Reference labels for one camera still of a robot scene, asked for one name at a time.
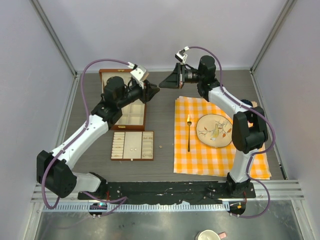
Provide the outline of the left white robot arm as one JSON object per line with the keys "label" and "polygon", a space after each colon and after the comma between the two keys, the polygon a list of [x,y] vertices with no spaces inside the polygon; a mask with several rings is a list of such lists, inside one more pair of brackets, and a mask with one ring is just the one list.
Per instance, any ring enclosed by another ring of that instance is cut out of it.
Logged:
{"label": "left white robot arm", "polygon": [[126,85],[119,76],[109,78],[100,102],[84,124],[60,146],[50,152],[42,150],[37,155],[36,178],[42,194],[49,190],[59,198],[65,198],[71,193],[89,192],[97,200],[106,195],[104,178],[93,172],[76,173],[73,168],[83,153],[117,123],[124,107],[137,100],[147,103],[160,91],[148,80],[142,85],[134,80],[130,83],[130,86]]}

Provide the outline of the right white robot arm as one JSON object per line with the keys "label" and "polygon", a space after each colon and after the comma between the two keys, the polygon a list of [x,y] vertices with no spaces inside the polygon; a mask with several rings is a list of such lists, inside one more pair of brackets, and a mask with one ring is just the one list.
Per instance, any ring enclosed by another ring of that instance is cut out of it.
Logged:
{"label": "right white robot arm", "polygon": [[250,186],[253,159],[268,140],[270,123],[261,107],[252,107],[226,90],[222,79],[216,78],[216,67],[220,65],[213,54],[202,56],[197,68],[187,69],[181,60],[159,87],[181,89],[186,83],[196,84],[202,98],[218,106],[232,119],[231,139],[236,152],[232,169],[226,177],[225,190],[230,197],[236,198]]}

